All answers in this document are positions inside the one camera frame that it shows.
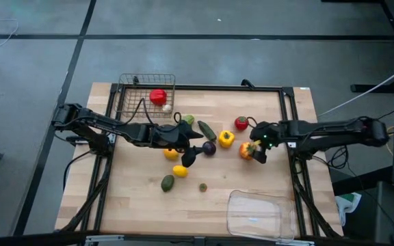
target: transparent plastic bin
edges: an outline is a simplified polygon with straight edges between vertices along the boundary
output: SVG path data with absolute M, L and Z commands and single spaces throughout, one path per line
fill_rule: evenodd
M 232 191 L 227 229 L 235 236 L 289 243 L 294 239 L 294 204 L 286 197 Z

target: red bell pepper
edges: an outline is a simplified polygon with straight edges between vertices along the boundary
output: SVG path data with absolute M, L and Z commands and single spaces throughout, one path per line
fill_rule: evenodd
M 249 125 L 249 121 L 244 116 L 239 116 L 235 120 L 235 127 L 237 127 L 237 129 L 240 131 L 244 131 L 248 125 Z
M 167 93 L 163 89 L 154 89 L 150 92 L 150 101 L 154 105 L 164 105 L 167 103 Z

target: butcher block tabletop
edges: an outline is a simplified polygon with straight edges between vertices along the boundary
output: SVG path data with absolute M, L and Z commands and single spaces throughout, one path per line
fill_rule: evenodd
M 87 108 L 105 113 L 111 83 L 94 83 Z M 316 114 L 309 88 L 294 88 L 296 107 L 300 120 L 316 122 Z M 286 99 L 287 111 L 290 112 Z M 178 161 L 169 161 L 163 150 L 139 148 L 118 137 L 111 167 L 107 197 L 100 231 L 107 234 L 149 234 L 189 236 L 230 236 L 227 230 L 227 206 L 234 190 L 264 195 L 283 196 L 294 200 L 287 149 L 281 144 L 267 151 L 267 163 L 246 161 L 239 157 L 241 143 L 249 141 L 250 127 L 243 132 L 235 130 L 236 117 L 252 116 L 257 122 L 282 120 L 278 93 L 176 90 L 174 112 L 192 114 L 192 128 L 201 133 L 197 120 L 206 122 L 218 136 L 230 130 L 235 142 L 229 149 L 218 143 L 214 156 L 199 154 L 188 169 L 186 178 L 175 178 L 171 191 L 164 193 L 161 181 L 172 174 Z M 153 118 L 155 123 L 175 124 L 173 119 Z M 133 122 L 147 122 L 135 118 Z M 201 146 L 206 138 L 191 139 L 191 146 Z M 77 146 L 74 156 L 88 150 L 87 145 Z M 324 158 L 324 153 L 317 153 Z M 69 171 L 60 211 L 55 224 L 63 228 L 86 200 L 95 156 L 88 154 L 74 162 Z M 325 220 L 339 234 L 343 234 L 328 167 L 315 159 L 308 161 L 314 202 Z M 207 184 L 207 191 L 200 192 L 198 185 Z M 94 203 L 88 229 L 95 220 Z M 307 207 L 303 204 L 306 231 L 312 234 Z M 299 236 L 295 216 L 295 236 Z

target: purple eggplant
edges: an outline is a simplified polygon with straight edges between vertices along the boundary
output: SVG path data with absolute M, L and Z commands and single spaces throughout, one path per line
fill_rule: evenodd
M 206 155 L 209 155 L 209 156 L 214 155 L 214 154 L 215 154 L 215 151 L 217 151 L 217 147 L 216 147 L 215 144 L 214 144 L 213 142 L 211 142 L 211 141 L 206 141 L 206 142 L 202 145 L 202 148 L 203 148 L 203 152 L 204 152 Z

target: gray floor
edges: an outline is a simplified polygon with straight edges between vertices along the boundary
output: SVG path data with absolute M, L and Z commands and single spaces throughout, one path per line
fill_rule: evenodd
M 89 1 L 0 2 L 0 18 L 17 18 L 24 34 L 80 32 Z M 0 33 L 12 25 L 0 24 Z M 88 34 L 391 35 L 379 5 L 303 1 L 96 3 Z M 10 40 L 0 48 L 0 236 L 8 235 L 64 81 L 75 40 Z M 355 96 L 352 83 L 377 84 L 394 73 L 394 44 L 355 41 L 85 40 L 66 102 L 86 105 L 92 82 L 123 72 L 171 72 L 177 83 L 310 87 L 317 113 Z M 394 95 L 371 94 L 319 120 L 380 116 Z M 393 116 L 384 119 L 393 125 Z M 73 147 L 55 140 L 26 233 L 50 232 Z M 363 174 L 391 164 L 385 148 L 350 147 Z

